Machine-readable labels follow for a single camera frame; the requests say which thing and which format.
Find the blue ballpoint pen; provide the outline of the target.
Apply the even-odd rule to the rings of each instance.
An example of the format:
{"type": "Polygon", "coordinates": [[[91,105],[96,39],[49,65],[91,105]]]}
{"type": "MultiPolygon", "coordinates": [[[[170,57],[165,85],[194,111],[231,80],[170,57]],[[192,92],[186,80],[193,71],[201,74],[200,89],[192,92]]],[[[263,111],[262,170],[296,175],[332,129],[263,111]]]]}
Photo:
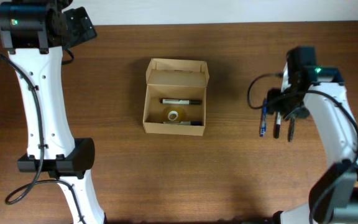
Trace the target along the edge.
{"type": "Polygon", "coordinates": [[[262,108],[262,115],[261,115],[261,123],[260,123],[260,137],[264,137],[267,129],[267,123],[266,123],[266,116],[267,116],[267,99],[264,98],[263,101],[263,108],[262,108]]]}

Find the brown cardboard box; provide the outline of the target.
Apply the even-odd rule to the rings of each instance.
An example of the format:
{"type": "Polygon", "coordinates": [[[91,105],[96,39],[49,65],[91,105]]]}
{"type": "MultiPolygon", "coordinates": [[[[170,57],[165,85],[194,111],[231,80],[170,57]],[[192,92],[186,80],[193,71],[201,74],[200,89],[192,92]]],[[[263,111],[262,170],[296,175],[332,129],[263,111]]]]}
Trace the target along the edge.
{"type": "Polygon", "coordinates": [[[202,136],[206,127],[206,89],[208,65],[199,60],[153,58],[145,73],[146,94],[143,127],[148,134],[202,136]],[[160,99],[201,100],[201,105],[168,105],[160,99]],[[186,111],[183,121],[202,121],[203,126],[163,124],[163,110],[168,106],[186,111]]]}

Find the white marker with blue cap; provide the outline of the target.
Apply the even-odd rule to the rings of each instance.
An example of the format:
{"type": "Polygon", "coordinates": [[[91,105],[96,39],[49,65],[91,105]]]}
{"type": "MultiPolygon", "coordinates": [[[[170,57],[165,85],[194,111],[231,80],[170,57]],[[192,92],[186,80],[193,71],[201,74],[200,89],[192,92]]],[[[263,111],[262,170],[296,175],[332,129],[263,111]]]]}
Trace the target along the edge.
{"type": "Polygon", "coordinates": [[[163,124],[174,124],[182,126],[203,126],[202,121],[164,121],[163,124]]]}

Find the white marker with black cap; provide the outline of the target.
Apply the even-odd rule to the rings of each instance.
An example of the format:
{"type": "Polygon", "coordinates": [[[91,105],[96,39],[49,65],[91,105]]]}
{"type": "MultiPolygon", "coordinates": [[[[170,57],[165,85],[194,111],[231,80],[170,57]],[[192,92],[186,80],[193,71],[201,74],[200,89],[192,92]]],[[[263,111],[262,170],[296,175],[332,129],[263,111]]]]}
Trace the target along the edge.
{"type": "Polygon", "coordinates": [[[160,99],[160,102],[162,104],[168,104],[168,105],[201,105],[201,100],[179,100],[179,99],[166,99],[162,98],[160,99]]]}

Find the yellow adhesive tape roll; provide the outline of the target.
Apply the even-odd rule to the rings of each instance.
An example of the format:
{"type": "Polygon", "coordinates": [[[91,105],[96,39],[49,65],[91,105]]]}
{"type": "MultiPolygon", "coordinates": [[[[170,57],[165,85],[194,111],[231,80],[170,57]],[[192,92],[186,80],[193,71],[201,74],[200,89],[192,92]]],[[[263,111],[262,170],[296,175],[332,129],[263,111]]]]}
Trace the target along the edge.
{"type": "Polygon", "coordinates": [[[162,120],[167,122],[183,121],[186,117],[186,111],[177,106],[168,106],[163,110],[162,120]]]}

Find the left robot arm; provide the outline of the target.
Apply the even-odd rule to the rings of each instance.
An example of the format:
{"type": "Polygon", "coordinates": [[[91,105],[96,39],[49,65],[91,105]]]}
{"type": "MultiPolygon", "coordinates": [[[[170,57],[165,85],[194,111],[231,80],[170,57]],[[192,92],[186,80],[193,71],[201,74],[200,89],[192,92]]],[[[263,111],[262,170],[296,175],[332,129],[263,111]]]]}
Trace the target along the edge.
{"type": "Polygon", "coordinates": [[[96,37],[83,7],[70,1],[8,1],[0,4],[4,61],[16,72],[27,121],[26,153],[17,161],[33,181],[6,198],[22,200],[46,172],[62,189],[75,223],[106,223],[91,178],[95,148],[91,138],[74,138],[67,121],[62,90],[63,55],[96,37]]]}

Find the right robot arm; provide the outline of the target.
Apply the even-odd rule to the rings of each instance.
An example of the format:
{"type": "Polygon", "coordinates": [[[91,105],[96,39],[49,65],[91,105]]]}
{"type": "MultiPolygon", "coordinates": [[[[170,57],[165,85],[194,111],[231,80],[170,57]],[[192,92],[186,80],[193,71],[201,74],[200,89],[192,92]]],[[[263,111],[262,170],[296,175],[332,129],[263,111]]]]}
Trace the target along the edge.
{"type": "Polygon", "coordinates": [[[274,223],[358,223],[358,125],[344,79],[317,64],[312,47],[287,53],[281,88],[267,93],[267,112],[285,120],[309,116],[323,143],[327,171],[309,192],[308,203],[273,215],[274,223]]]}

